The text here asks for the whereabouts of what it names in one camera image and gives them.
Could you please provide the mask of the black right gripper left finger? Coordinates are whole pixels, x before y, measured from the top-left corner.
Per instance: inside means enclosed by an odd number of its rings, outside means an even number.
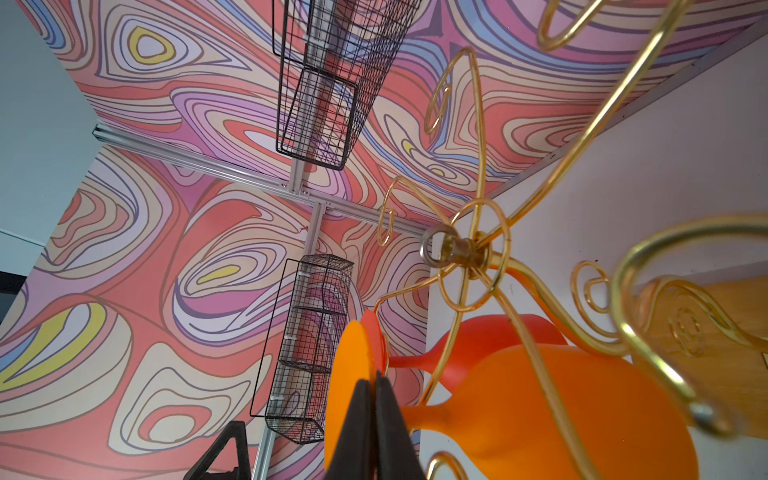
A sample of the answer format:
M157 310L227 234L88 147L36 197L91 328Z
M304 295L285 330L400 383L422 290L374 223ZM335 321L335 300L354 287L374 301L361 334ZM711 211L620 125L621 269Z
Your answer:
M358 380L352 390L330 466L326 469L326 479L374 478L372 407L370 382Z

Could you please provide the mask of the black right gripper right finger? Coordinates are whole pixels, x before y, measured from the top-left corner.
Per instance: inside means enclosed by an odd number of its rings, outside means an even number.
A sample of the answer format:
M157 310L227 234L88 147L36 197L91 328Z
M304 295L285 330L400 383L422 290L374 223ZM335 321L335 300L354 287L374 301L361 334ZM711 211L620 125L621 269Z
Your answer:
M376 374L375 430L377 474L383 480L425 480L389 379Z

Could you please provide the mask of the red wine glass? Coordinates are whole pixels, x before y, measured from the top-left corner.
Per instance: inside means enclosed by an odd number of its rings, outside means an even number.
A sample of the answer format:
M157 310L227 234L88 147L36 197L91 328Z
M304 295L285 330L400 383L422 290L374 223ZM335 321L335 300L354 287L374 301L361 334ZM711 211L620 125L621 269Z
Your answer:
M549 320L535 315L522 314L520 319L537 343L565 345L564 335ZM387 343L372 311L363 314L360 320L371 346L374 366L385 369L417 369L426 373L435 370L447 343L447 337L440 340L427 352L420 355L398 356L388 352ZM451 356L440 377L440 383L453 392L463 382L476 364L487 356L502 349L518 346L521 340L511 321L502 314L481 315L461 323Z

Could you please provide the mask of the orange front wine glass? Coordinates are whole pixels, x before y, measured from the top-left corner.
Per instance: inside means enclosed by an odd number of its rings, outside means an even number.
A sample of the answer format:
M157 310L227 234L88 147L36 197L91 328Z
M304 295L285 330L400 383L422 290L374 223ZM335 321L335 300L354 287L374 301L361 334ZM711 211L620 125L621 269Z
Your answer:
M662 389L625 360L568 345L539 348L567 413L604 479L695 479L698 460L681 414ZM325 470L358 380L370 382L373 462L377 474L375 366L367 334L349 323L334 360L328 392ZM502 349L472 368L443 403L399 406L408 433L452 438L490 479L574 479L570 458L521 346Z

